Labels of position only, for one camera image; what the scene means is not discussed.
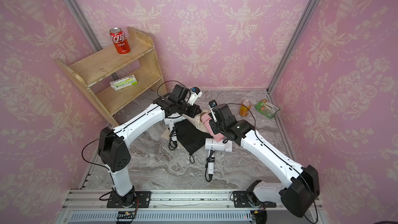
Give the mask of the pink hair dryer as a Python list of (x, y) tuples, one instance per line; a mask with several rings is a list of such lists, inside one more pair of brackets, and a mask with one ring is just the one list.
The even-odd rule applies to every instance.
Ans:
[(225, 139), (225, 136), (218, 131), (216, 122), (212, 118), (212, 114), (206, 113), (202, 115), (201, 122), (205, 125), (205, 128), (209, 131), (209, 134), (217, 143), (222, 142)]

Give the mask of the beige hair dryer bag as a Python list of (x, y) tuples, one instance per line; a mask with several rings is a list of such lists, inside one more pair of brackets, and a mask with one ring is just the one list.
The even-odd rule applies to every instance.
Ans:
[(201, 117), (209, 114), (209, 110), (205, 110), (204, 112), (196, 115), (194, 118), (189, 117), (188, 115), (183, 114), (182, 116), (189, 120), (198, 130), (210, 134), (209, 130), (206, 128), (205, 124), (201, 121)]

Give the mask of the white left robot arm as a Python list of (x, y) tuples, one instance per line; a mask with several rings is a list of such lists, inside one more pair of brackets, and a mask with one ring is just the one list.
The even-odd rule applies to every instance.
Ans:
[(112, 193), (122, 207), (139, 205), (127, 168), (131, 160), (131, 144), (154, 124), (164, 121), (170, 131), (169, 149), (176, 149), (176, 123), (187, 117), (194, 118), (202, 112), (195, 103), (201, 96), (202, 91), (198, 87), (188, 89), (177, 84), (171, 93), (158, 96), (148, 108), (131, 120), (113, 129), (104, 128), (101, 131), (97, 153), (108, 169), (113, 182)]

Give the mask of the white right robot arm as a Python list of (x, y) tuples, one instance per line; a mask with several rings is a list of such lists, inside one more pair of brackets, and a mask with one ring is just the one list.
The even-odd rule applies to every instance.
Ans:
[(209, 102), (212, 131), (251, 152), (280, 180), (275, 187), (263, 181), (253, 183), (247, 189), (252, 204), (275, 202), (282, 204), (294, 216), (304, 217), (311, 206), (316, 206), (315, 201), (320, 195), (318, 171), (311, 165), (304, 167), (285, 156), (260, 134), (255, 124), (237, 120), (229, 106), (217, 104), (214, 100)]

